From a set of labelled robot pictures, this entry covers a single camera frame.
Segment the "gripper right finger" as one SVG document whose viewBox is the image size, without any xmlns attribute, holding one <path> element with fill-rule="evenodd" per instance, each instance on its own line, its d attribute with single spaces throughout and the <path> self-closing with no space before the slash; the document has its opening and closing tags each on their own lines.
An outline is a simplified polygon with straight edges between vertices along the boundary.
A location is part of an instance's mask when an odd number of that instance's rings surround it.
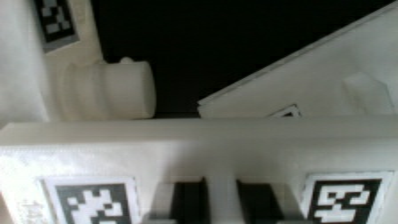
<svg viewBox="0 0 398 224">
<path fill-rule="evenodd" d="M 296 204 L 287 187 L 266 182 L 236 181 L 245 224 L 277 224 L 296 219 Z"/>
</svg>

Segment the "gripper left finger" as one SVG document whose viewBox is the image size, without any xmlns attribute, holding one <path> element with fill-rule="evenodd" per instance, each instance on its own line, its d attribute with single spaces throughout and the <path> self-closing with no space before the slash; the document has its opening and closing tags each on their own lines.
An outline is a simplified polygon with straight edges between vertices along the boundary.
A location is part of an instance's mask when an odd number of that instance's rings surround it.
<svg viewBox="0 0 398 224">
<path fill-rule="evenodd" d="M 195 181 L 175 181 L 158 185 L 143 224 L 207 224 L 204 177 Z"/>
</svg>

